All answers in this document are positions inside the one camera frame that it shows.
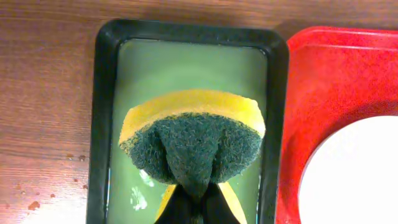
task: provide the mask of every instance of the folded sponge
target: folded sponge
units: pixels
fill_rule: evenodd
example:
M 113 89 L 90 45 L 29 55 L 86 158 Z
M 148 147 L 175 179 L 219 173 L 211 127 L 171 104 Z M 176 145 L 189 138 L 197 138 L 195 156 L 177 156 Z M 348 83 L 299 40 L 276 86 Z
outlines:
M 119 145 L 138 169 L 200 199 L 209 182 L 225 182 L 255 160 L 265 131 L 256 101 L 184 90 L 130 109 Z

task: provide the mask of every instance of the red tray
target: red tray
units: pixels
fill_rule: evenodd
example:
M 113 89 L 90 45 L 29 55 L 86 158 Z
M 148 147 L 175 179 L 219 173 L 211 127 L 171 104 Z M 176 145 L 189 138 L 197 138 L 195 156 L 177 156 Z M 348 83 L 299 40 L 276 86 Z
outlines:
M 398 115 L 398 32 L 312 27 L 288 41 L 277 224 L 299 224 L 297 193 L 313 150 L 360 119 Z

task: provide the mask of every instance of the white round object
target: white round object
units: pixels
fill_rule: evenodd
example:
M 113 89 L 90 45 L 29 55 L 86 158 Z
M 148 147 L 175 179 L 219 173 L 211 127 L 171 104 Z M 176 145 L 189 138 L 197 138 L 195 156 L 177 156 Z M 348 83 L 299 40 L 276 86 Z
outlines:
M 302 224 L 398 223 L 398 116 L 357 121 L 308 160 L 298 192 Z

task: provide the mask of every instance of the brown wooden surface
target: brown wooden surface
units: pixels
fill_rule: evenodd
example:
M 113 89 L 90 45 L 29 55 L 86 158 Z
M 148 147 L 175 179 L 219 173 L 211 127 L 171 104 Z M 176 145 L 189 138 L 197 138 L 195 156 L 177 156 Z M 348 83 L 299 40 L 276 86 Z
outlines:
M 398 29 L 398 2 L 0 0 L 0 223 L 85 222 L 94 39 L 115 17 L 289 38 L 320 24 Z

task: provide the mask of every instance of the black tray rim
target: black tray rim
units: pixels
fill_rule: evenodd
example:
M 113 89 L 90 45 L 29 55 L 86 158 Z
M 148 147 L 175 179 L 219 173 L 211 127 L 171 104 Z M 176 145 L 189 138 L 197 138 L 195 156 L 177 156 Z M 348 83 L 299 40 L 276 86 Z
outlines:
M 120 46 L 130 39 L 253 47 L 267 57 L 267 131 L 262 144 L 257 223 L 275 223 L 289 67 L 289 50 L 285 40 L 278 33 L 265 29 L 132 19 L 111 20 L 102 26 L 96 36 L 86 223 L 106 223 L 118 52 Z

